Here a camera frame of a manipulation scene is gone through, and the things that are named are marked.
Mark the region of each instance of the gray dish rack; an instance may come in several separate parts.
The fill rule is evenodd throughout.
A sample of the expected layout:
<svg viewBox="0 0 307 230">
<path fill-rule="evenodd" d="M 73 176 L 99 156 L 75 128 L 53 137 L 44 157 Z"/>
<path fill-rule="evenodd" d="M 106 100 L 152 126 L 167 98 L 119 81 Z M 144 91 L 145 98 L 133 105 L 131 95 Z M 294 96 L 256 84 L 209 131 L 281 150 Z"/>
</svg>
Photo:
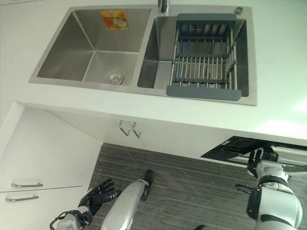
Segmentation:
<svg viewBox="0 0 307 230">
<path fill-rule="evenodd" d="M 170 84 L 176 97 L 238 101 L 236 15 L 179 14 Z"/>
</svg>

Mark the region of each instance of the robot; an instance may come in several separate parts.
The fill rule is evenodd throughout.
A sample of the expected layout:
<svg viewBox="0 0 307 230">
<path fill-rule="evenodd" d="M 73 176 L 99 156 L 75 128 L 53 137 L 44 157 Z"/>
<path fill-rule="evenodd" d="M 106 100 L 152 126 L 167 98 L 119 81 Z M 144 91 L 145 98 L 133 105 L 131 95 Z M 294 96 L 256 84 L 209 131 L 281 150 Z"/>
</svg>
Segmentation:
<svg viewBox="0 0 307 230">
<path fill-rule="evenodd" d="M 153 180 L 154 172 L 147 170 L 144 180 L 136 180 L 124 191 L 120 191 L 114 188 L 113 180 L 108 179 L 89 190 L 81 199 L 78 210 L 62 212 L 49 227 L 51 230 L 83 230 L 92 223 L 93 216 L 104 203 L 118 197 L 106 215 L 101 229 L 129 230 L 139 201 L 147 200 Z"/>
<path fill-rule="evenodd" d="M 237 190 L 249 194 L 246 212 L 256 221 L 254 230 L 295 230 L 302 221 L 301 203 L 277 161 L 278 154 L 269 146 L 252 151 L 247 168 L 257 179 L 257 187 L 236 184 Z"/>
<path fill-rule="evenodd" d="M 249 154 L 248 173 L 257 179 L 257 187 L 236 184 L 237 190 L 249 194 L 247 214 L 256 221 L 254 230 L 295 230 L 302 221 L 302 206 L 288 184 L 289 175 L 271 147 Z M 61 213 L 50 224 L 51 230 L 82 230 L 93 221 L 103 203 L 116 197 L 102 224 L 102 230 L 129 230 L 140 199 L 146 200 L 154 179 L 148 170 L 144 180 L 130 184 L 123 192 L 114 188 L 111 179 L 90 190 L 80 201 L 78 210 Z M 195 230 L 208 229 L 204 225 Z"/>
</svg>

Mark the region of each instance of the cabinet door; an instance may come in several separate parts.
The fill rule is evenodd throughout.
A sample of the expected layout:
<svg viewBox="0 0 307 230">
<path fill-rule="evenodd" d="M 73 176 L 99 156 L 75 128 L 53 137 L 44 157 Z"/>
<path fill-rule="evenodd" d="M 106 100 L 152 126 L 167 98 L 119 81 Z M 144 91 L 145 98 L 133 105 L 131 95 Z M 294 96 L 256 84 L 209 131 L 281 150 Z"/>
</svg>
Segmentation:
<svg viewBox="0 0 307 230">
<path fill-rule="evenodd" d="M 0 192 L 87 187 L 100 148 L 100 141 L 51 113 L 26 108 L 0 159 Z"/>
<path fill-rule="evenodd" d="M 137 127 L 146 149 L 195 159 L 234 135 L 233 130 L 157 120 L 138 121 Z"/>
<path fill-rule="evenodd" d="M 107 114 L 97 117 L 59 111 L 50 112 L 101 142 L 143 148 L 142 141 L 132 131 L 132 122 L 129 122 L 129 118 Z M 126 133 L 129 132 L 128 136 L 119 128 L 121 120 L 123 120 L 122 129 Z"/>
<path fill-rule="evenodd" d="M 63 211 L 77 209 L 84 194 L 84 187 L 0 193 L 0 229 L 50 230 L 50 222 Z"/>
</svg>

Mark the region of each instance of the faucet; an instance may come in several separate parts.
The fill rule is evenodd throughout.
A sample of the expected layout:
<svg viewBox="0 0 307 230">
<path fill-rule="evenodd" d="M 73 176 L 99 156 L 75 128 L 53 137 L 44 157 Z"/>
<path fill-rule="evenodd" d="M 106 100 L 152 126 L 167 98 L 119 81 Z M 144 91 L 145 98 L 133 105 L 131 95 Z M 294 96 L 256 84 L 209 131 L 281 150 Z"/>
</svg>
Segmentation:
<svg viewBox="0 0 307 230">
<path fill-rule="evenodd" d="M 158 0 L 159 13 L 162 13 L 162 14 L 168 13 L 169 1 L 170 0 Z"/>
</svg>

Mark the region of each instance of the cabinet handle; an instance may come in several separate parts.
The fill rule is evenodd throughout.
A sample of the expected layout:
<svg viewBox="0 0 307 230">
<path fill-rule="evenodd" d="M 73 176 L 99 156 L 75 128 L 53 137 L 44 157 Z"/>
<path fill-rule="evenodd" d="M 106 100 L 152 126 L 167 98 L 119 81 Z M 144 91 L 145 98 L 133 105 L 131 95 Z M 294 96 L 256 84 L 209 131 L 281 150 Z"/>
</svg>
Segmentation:
<svg viewBox="0 0 307 230">
<path fill-rule="evenodd" d="M 39 199 L 39 196 L 33 195 L 32 197 L 19 198 L 19 199 L 5 198 L 6 201 L 10 201 L 10 202 L 23 201 L 23 200 L 34 200 L 34 199 Z"/>
<path fill-rule="evenodd" d="M 140 138 L 141 132 L 135 131 L 135 126 L 136 126 L 136 122 L 133 122 L 132 130 L 133 130 L 134 134 L 136 135 L 136 137 Z"/>
<path fill-rule="evenodd" d="M 37 184 L 14 184 L 12 183 L 11 186 L 17 187 L 17 188 L 28 188 L 28 187 L 42 187 L 43 184 L 37 183 Z"/>
<path fill-rule="evenodd" d="M 123 120 L 120 120 L 119 129 L 120 129 L 126 136 L 129 136 L 130 129 L 128 129 L 127 132 L 123 129 Z"/>
</svg>

